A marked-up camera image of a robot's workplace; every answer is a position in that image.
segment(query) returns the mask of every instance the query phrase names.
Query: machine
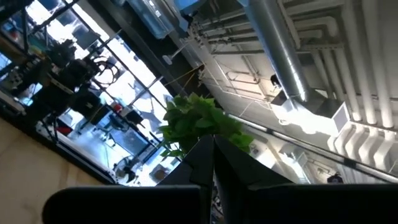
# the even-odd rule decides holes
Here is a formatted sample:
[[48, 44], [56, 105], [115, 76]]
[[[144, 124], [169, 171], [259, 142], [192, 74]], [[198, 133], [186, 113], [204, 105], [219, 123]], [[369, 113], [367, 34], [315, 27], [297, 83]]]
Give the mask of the machine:
[[104, 70], [112, 66], [109, 62], [95, 62], [90, 55], [74, 59], [75, 50], [73, 42], [66, 40], [53, 46], [44, 57], [31, 56], [2, 81], [2, 87], [16, 98], [32, 85], [42, 85], [25, 109], [24, 119], [29, 126], [49, 115], [52, 119], [47, 122], [53, 122], [68, 108], [84, 116], [100, 104], [100, 99], [89, 91], [91, 80], [101, 74], [100, 65], [105, 65]]

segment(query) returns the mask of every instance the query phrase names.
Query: ceiling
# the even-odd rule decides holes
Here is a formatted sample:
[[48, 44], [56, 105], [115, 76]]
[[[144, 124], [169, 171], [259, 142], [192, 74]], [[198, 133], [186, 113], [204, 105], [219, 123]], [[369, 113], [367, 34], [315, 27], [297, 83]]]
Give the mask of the ceiling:
[[[398, 1], [366, 1], [280, 0], [310, 87], [348, 105], [351, 122], [338, 136], [280, 124], [270, 106], [280, 92], [270, 81], [275, 71], [236, 0], [207, 1], [182, 53], [191, 66], [206, 65], [201, 82], [227, 113], [393, 172]], [[186, 41], [170, 36], [177, 45]]]

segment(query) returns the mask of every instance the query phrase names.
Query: black chair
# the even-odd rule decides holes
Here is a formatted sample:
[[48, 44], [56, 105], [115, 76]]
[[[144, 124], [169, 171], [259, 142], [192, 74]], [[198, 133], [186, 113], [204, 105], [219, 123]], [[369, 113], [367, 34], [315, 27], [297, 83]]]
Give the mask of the black chair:
[[129, 125], [123, 119], [112, 114], [109, 116], [109, 124], [107, 124], [104, 128], [98, 129], [105, 133], [102, 141], [111, 139], [114, 143], [111, 147], [114, 147], [116, 145], [116, 141], [114, 140], [111, 131], [117, 130], [125, 133], [129, 129]]

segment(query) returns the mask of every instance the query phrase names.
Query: white ceiling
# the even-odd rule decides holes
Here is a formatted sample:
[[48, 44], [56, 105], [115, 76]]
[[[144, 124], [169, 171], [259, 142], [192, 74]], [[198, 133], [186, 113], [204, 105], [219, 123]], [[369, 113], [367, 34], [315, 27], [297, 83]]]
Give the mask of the white ceiling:
[[[352, 127], [348, 127], [348, 135], [338, 137], [338, 141], [342, 141], [343, 145], [351, 140], [355, 136], [355, 130], [358, 129], [358, 125], [365, 127], [364, 133], [360, 133], [360, 138], [351, 140], [354, 142], [354, 147], [358, 150], [363, 146], [365, 140], [369, 138], [369, 129], [377, 128], [379, 135], [377, 137], [376, 143], [371, 146], [371, 151], [377, 151], [384, 140], [382, 118], [380, 113], [379, 102], [377, 100], [377, 89], [375, 85], [376, 74], [373, 73], [373, 66], [371, 63], [371, 54], [369, 53], [369, 44], [367, 42], [366, 28], [364, 23], [364, 14], [362, 8], [362, 1], [360, 0], [312, 0], [312, 1], [302, 1], [302, 0], [288, 0], [284, 2], [284, 9], [290, 15], [288, 19], [291, 19], [295, 24], [295, 29], [290, 30], [294, 32], [298, 31], [298, 36], [300, 36], [301, 49], [297, 49], [299, 53], [299, 59], [303, 65], [303, 70], [307, 81], [310, 86], [319, 90], [326, 90], [326, 85], [324, 80], [321, 78], [321, 71], [319, 67], [315, 66], [314, 59], [311, 55], [311, 50], [318, 52], [322, 59], [324, 59], [324, 54], [321, 51], [322, 48], [332, 47], [341, 48], [348, 59], [349, 72], [354, 85], [354, 92], [357, 94], [356, 99], [359, 105], [359, 112], [361, 114], [362, 120], [356, 121]], [[372, 102], [374, 106], [374, 113], [376, 115], [377, 123], [368, 124], [366, 119], [365, 108], [363, 104], [363, 98], [361, 97], [361, 92], [359, 90], [359, 81], [361, 74], [356, 71], [356, 66], [354, 66], [353, 61], [356, 58], [353, 57], [351, 53], [350, 42], [346, 35], [346, 24], [344, 23], [342, 13], [343, 8], [346, 7], [348, 3], [353, 4], [353, 15], [356, 19], [355, 25], [358, 30], [356, 35], [358, 35], [359, 46], [362, 48], [361, 57], [363, 57], [364, 71], [366, 72], [365, 77], [369, 83], [368, 90], [372, 94]], [[309, 6], [325, 6], [322, 9], [312, 10]], [[379, 38], [380, 38], [380, 48], [381, 48], [381, 60], [379, 63], [385, 68], [387, 76], [387, 88], [391, 97], [391, 102], [389, 103], [392, 108], [393, 121], [395, 124], [398, 122], [398, 44], [396, 40], [398, 39], [398, 29], [396, 29], [396, 24], [398, 22], [398, 1], [395, 0], [377, 0], [378, 10], [378, 23], [379, 23]], [[234, 13], [242, 14], [241, 9], [236, 9], [236, 5], [231, 7], [235, 11]], [[225, 7], [224, 10], [220, 7], [217, 11], [217, 17], [214, 13], [206, 15], [202, 12], [201, 16], [212, 16], [213, 22], [209, 20], [204, 20], [199, 22], [193, 27], [193, 30], [197, 32], [192, 36], [195, 36], [198, 41], [191, 42], [190, 46], [187, 47], [183, 54], [186, 56], [188, 61], [193, 65], [198, 65], [201, 63], [206, 64], [207, 72], [203, 76], [203, 83], [212, 92], [213, 96], [218, 100], [220, 105], [225, 109], [226, 112], [231, 113], [235, 116], [242, 117], [259, 125], [275, 129], [286, 135], [292, 136], [297, 139], [302, 139], [303, 141], [310, 142], [314, 145], [320, 146], [322, 148], [328, 148], [327, 140], [329, 136], [324, 134], [309, 135], [305, 134], [300, 127], [289, 125], [282, 126], [279, 124], [278, 119], [271, 110], [269, 102], [272, 101], [273, 97], [278, 94], [278, 90], [272, 86], [270, 82], [271, 75], [274, 74], [274, 70], [271, 63], [265, 54], [256, 55], [211, 55], [212, 52], [230, 52], [230, 51], [245, 51], [245, 50], [261, 50], [262, 46], [259, 42], [250, 42], [244, 44], [226, 44], [218, 42], [217, 44], [208, 44], [208, 38], [214, 37], [215, 35], [230, 34], [239, 30], [250, 29], [250, 25], [236, 26], [229, 29], [219, 29], [212, 32], [201, 33], [202, 29], [210, 29], [209, 27], [217, 25], [218, 18], [223, 18], [225, 15], [231, 15], [229, 11], [230, 8]], [[231, 20], [225, 20], [224, 23], [229, 21], [242, 21], [239, 20], [240, 17], [233, 18]], [[254, 34], [240, 35], [235, 37], [236, 39], [241, 39], [244, 37], [254, 37]], [[337, 58], [334, 50], [332, 50], [333, 61], [338, 68]], [[331, 82], [330, 71], [326, 67], [326, 74], [328, 75], [328, 82]], [[343, 89], [346, 93], [346, 78], [342, 77], [342, 74], [338, 73], [338, 80], [340, 84], [338, 86], [329, 84], [332, 89], [337, 90], [339, 88]], [[348, 100], [348, 96], [345, 95], [345, 101], [348, 106], [352, 103]], [[395, 127], [388, 129], [395, 132]], [[388, 149], [388, 162], [387, 167], [384, 167], [384, 171], [388, 172], [392, 167], [395, 160], [398, 159], [398, 148], [394, 144]]]

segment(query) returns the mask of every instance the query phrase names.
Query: pipe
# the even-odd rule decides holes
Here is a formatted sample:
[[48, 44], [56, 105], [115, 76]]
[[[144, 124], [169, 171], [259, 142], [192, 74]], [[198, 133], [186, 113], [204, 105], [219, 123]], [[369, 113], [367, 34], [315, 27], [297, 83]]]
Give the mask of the pipe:
[[331, 16], [294, 22], [294, 26], [297, 30], [320, 25], [326, 25], [328, 28], [328, 32], [332, 37], [336, 37], [338, 35], [338, 25], [336, 19]]
[[299, 4], [296, 6], [288, 7], [286, 12], [290, 16], [297, 14], [303, 14], [311, 11], [319, 11], [322, 9], [328, 9], [331, 7], [337, 7], [344, 4], [345, 0], [327, 0], [327, 1], [312, 1], [305, 4]]
[[[207, 37], [207, 40], [209, 41], [217, 41], [220, 39], [231, 39], [234, 37], [240, 37], [242, 35], [251, 35], [255, 36], [256, 39], [253, 39], [253, 42], [259, 41], [258, 37], [256, 36], [256, 32], [253, 29], [244, 29], [244, 30], [237, 30], [232, 33], [225, 33], [225, 34], [220, 34], [220, 35], [211, 35]], [[323, 32], [320, 29], [317, 30], [306, 30], [306, 31], [300, 31], [298, 32], [298, 37], [301, 39], [306, 39], [306, 38], [322, 38], [323, 37]]]
[[[344, 148], [345, 141], [346, 141], [348, 135], [350, 134], [350, 132], [352, 131], [352, 129], [353, 129], [353, 126], [351, 124], [347, 124], [346, 127], [343, 128], [343, 130], [340, 132], [340, 135], [337, 137], [337, 139], [335, 141], [335, 147], [336, 147], [338, 154], [345, 156], [345, 157], [347, 156], [346, 149]], [[346, 167], [346, 166], [341, 166], [341, 167], [339, 167], [339, 171], [344, 173], [343, 177], [345, 177], [347, 183], [349, 183], [349, 184], [355, 183], [355, 178], [354, 178], [352, 169], [350, 169], [349, 167]]]
[[[309, 54], [309, 53], [310, 52], [306, 50], [296, 51], [296, 54]], [[212, 52], [211, 54], [212, 55], [264, 55], [264, 50], [220, 51], [220, 52]]]
[[373, 155], [372, 154], [372, 147], [379, 136], [379, 131], [376, 128], [369, 128], [369, 136], [363, 143], [363, 145], [359, 148], [358, 154], [361, 158], [361, 161], [364, 164], [369, 166], [373, 166]]
[[300, 37], [301, 39], [307, 39], [307, 38], [321, 39], [323, 37], [323, 32], [320, 29], [300, 31], [298, 32], [298, 37]]
[[378, 3], [378, 1], [362, 0], [362, 8], [374, 72], [374, 81], [376, 83], [377, 95], [379, 96], [382, 124], [385, 128], [392, 128], [394, 127], [394, 121], [392, 120], [386, 69], [384, 68], [384, 59], [381, 52]]
[[374, 112], [372, 96], [368, 83], [368, 73], [363, 57], [364, 52], [361, 48], [361, 41], [358, 32], [359, 30], [353, 10], [353, 2], [346, 1], [342, 12], [343, 22], [345, 25], [345, 31], [347, 33], [348, 45], [353, 55], [353, 62], [359, 82], [359, 89], [361, 90], [363, 97], [366, 120], [369, 124], [376, 124], [376, 115]]
[[237, 11], [233, 11], [233, 12], [229, 12], [229, 13], [223, 14], [222, 16], [217, 17], [217, 18], [207, 19], [207, 20], [203, 21], [200, 25], [207, 26], [207, 25], [210, 25], [210, 24], [215, 23], [215, 22], [223, 22], [225, 20], [233, 19], [235, 17], [243, 16], [243, 15], [244, 15], [244, 10], [243, 9], [239, 9]]
[[256, 31], [286, 97], [308, 101], [309, 86], [277, 1], [238, 1]]
[[315, 66], [317, 67], [318, 72], [320, 73], [321, 79], [323, 81], [323, 85], [326, 88], [326, 93], [329, 98], [333, 99], [334, 98], [333, 90], [331, 89], [331, 86], [329, 84], [328, 75], [326, 74], [326, 70], [325, 70], [325, 67], [323, 66], [323, 62], [322, 62], [321, 56], [319, 54], [319, 51], [313, 50], [313, 51], [311, 51], [311, 55], [315, 62]]
[[360, 145], [358, 145], [358, 141], [361, 138], [361, 136], [365, 133], [365, 128], [362, 125], [356, 125], [355, 127], [356, 127], [355, 132], [346, 143], [345, 150], [350, 159], [360, 161], [358, 153]]
[[242, 35], [255, 35], [255, 31], [250, 28], [250, 29], [243, 29], [243, 30], [237, 30], [232, 33], [225, 33], [225, 34], [220, 34], [220, 35], [211, 35], [207, 37], [207, 40], [219, 40], [219, 39], [224, 39], [224, 38], [233, 38], [233, 37], [240, 37]]
[[349, 105], [352, 110], [352, 116], [354, 121], [361, 121], [362, 116], [359, 109], [358, 99], [356, 97], [355, 87], [353, 79], [351, 78], [351, 72], [349, 71], [347, 58], [344, 49], [335, 50], [338, 68], [340, 69], [340, 75], [343, 79], [343, 84], [349, 100]]
[[347, 124], [346, 127], [340, 132], [340, 135], [336, 138], [335, 147], [337, 152], [342, 156], [347, 156], [347, 152], [344, 148], [345, 141], [350, 132], [352, 131], [353, 126], [351, 124]]
[[238, 72], [238, 71], [228, 71], [228, 72], [226, 72], [225, 75], [227, 76], [227, 78], [228, 78], [229, 80], [233, 81], [233, 82], [240, 82], [240, 83], [253, 84], [253, 85], [258, 85], [258, 84], [260, 83], [260, 79], [259, 79], [259, 78], [258, 78], [258, 79], [255, 79], [255, 78], [254, 78], [254, 81], [255, 81], [255, 82], [247, 82], [247, 81], [236, 80], [236, 78], [237, 78], [239, 75], [238, 75], [237, 77], [235, 77], [234, 79], [232, 79], [232, 78], [230, 77], [230, 75], [229, 75], [230, 73], [235, 73], [235, 74], [239, 74], [239, 75], [247, 75], [247, 76], [250, 76], [250, 77], [252, 77], [252, 75], [250, 75], [249, 72]]
[[209, 41], [209, 44], [248, 44], [253, 42], [258, 42], [259, 39], [257, 37], [242, 37], [238, 39], [229, 39], [229, 40], [212, 40]]
[[373, 157], [376, 168], [384, 171], [390, 170], [391, 164], [388, 155], [392, 145], [395, 143], [395, 140], [396, 140], [395, 132], [392, 131], [384, 132], [384, 140]]
[[333, 60], [333, 57], [331, 55], [331, 50], [323, 49], [322, 54], [323, 58], [325, 59], [326, 67], [328, 69], [331, 82], [333, 84], [333, 87], [335, 87], [337, 100], [344, 101], [343, 89], [341, 87], [340, 79], [338, 77], [335, 61]]
[[213, 24], [212, 26], [208, 26], [204, 29], [201, 30], [202, 33], [206, 33], [206, 32], [213, 32], [216, 30], [221, 30], [221, 29], [229, 29], [229, 28], [233, 28], [233, 27], [237, 27], [237, 26], [244, 26], [244, 25], [248, 25], [250, 24], [250, 22], [245, 18], [236, 18], [234, 21], [231, 22], [219, 22], [216, 24]]

